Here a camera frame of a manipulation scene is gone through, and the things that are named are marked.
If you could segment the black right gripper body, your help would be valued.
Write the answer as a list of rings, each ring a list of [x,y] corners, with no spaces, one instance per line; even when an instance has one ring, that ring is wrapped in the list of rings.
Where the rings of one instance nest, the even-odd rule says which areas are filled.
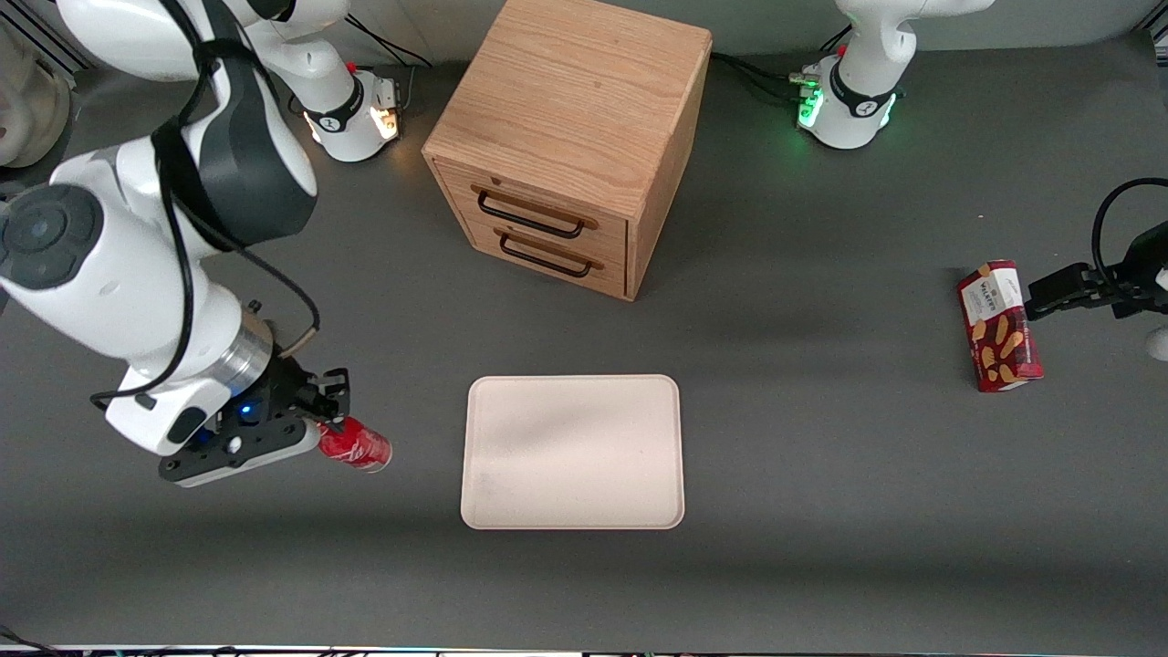
[[[267,362],[260,376],[237,396],[237,424],[259,427],[283,417],[308,417],[320,421],[314,375],[301,369],[296,359]]]

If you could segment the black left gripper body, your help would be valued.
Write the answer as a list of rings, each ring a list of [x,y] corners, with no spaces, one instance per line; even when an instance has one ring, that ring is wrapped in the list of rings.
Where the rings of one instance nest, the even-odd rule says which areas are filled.
[[[1156,224],[1128,245],[1118,264],[1118,283],[1138,303],[1121,302],[1118,318],[1127,318],[1140,312],[1167,313],[1167,292],[1157,282],[1167,267],[1167,224]]]

